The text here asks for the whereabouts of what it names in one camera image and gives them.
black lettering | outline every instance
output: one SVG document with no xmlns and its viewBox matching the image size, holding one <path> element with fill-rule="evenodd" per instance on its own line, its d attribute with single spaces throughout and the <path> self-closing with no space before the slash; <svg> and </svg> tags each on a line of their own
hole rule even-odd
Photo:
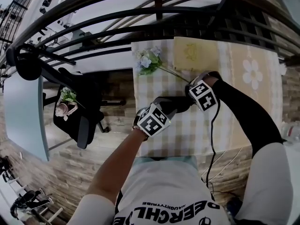
<svg viewBox="0 0 300 225">
<path fill-rule="evenodd" d="M 137 217 L 144 218 L 146 208 L 145 207 L 135 208 L 135 211 L 137 211 L 137 210 L 139 210 L 139 215 Z"/>
<path fill-rule="evenodd" d="M 217 205 L 212 202 L 207 203 L 207 206 L 209 206 L 210 208 L 214 208 L 214 209 L 220 209 L 220 205 Z"/>
<path fill-rule="evenodd" d="M 183 220 L 188 220 L 188 219 L 191 219 L 193 218 L 195 215 L 194 215 L 194 205 L 189 205 L 188 207 L 186 207 L 184 210 L 184 218 Z"/>
<path fill-rule="evenodd" d="M 195 215 L 197 215 L 198 212 L 202 211 L 205 208 L 207 201 L 200 201 L 195 203 Z"/>
<path fill-rule="evenodd" d="M 151 219 L 151 217 L 153 216 L 153 221 L 156 221 L 158 219 L 159 213 L 160 209 L 158 208 L 155 208 L 155 212 L 153 212 L 152 208 L 148 208 L 145 219 Z"/>
<path fill-rule="evenodd" d="M 170 223 L 180 222 L 182 221 L 183 211 L 180 211 L 178 215 L 175 212 L 171 212 L 171 216 Z"/>
<path fill-rule="evenodd" d="M 167 221 L 169 221 L 169 213 L 166 210 L 162 210 L 160 212 L 161 217 L 158 218 L 157 222 L 162 224 L 162 223 L 166 223 Z"/>
<path fill-rule="evenodd" d="M 125 224 L 126 224 L 126 225 L 129 225 L 129 224 L 130 224 L 130 219 L 131 219 L 131 217 L 132 217 L 132 214 L 133 214 L 133 212 L 131 212 L 131 213 L 129 214 L 129 217 L 126 219 L 126 221 L 125 221 Z"/>
<path fill-rule="evenodd" d="M 126 217 L 115 217 L 113 220 L 113 225 L 123 225 Z"/>
</svg>

checkered tablecloth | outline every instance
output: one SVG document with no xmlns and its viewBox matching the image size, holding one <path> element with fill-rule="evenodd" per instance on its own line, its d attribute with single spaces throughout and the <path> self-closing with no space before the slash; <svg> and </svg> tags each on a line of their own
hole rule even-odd
<svg viewBox="0 0 300 225">
<path fill-rule="evenodd" d="M 260 103 L 271 115 L 280 128 L 282 121 L 282 82 L 279 72 L 278 56 L 268 50 L 226 42 L 217 42 L 219 73 L 223 80 L 241 90 Z M 159 47 L 165 66 L 173 68 L 174 40 L 156 40 L 132 43 L 133 56 L 139 50 Z M 245 79 L 250 76 L 249 64 L 262 73 L 262 81 L 255 88 L 255 82 Z M 159 96 L 184 96 L 187 84 L 184 80 L 163 70 L 156 70 L 152 75 L 138 75 L 133 65 L 136 110 L 149 106 Z M 187 80 L 195 78 L 199 72 L 178 72 Z M 194 105 L 184 113 L 178 113 L 166 130 L 149 138 L 141 146 L 138 156 L 167 157 L 211 153 L 210 122 L 217 106 L 208 113 L 202 113 Z M 221 108 L 214 122 L 213 141 L 216 151 L 248 146 L 249 140 L 231 110 L 221 102 Z"/>
</svg>

white flower pattern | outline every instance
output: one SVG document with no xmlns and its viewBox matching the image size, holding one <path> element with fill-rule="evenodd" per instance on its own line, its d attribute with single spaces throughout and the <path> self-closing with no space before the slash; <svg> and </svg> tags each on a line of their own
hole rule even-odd
<svg viewBox="0 0 300 225">
<path fill-rule="evenodd" d="M 150 64 L 151 64 L 151 60 L 149 58 L 147 58 L 146 56 L 142 56 L 141 65 L 145 68 L 148 68 Z"/>
<path fill-rule="evenodd" d="M 243 61 L 243 66 L 246 72 L 243 75 L 243 80 L 245 83 L 251 83 L 254 90 L 258 89 L 258 82 L 263 80 L 263 74 L 258 71 L 258 63 L 256 60 L 252 60 L 252 63 L 249 60 Z"/>
<path fill-rule="evenodd" d="M 158 47 L 153 47 L 150 49 L 151 52 L 153 52 L 153 54 L 158 57 L 161 53 L 160 49 Z"/>
</svg>

light blue shorts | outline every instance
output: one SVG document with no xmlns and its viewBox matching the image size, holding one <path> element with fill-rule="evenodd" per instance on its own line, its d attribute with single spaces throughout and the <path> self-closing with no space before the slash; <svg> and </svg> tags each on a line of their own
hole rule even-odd
<svg viewBox="0 0 300 225">
<path fill-rule="evenodd" d="M 136 157 L 132 166 L 142 164 L 142 163 L 147 163 L 147 162 L 155 162 L 155 161 L 156 160 L 152 159 L 151 157 Z M 195 156 L 163 157 L 162 159 L 160 159 L 160 161 L 181 161 L 190 164 L 191 166 L 193 166 L 195 169 L 198 170 L 197 159 Z"/>
</svg>

yellow card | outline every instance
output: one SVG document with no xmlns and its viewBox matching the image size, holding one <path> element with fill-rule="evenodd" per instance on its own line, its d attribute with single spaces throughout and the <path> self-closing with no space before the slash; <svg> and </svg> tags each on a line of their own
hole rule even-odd
<svg viewBox="0 0 300 225">
<path fill-rule="evenodd" d="M 175 37 L 173 65 L 178 71 L 219 70 L 219 52 L 217 41 L 191 37 Z"/>
</svg>

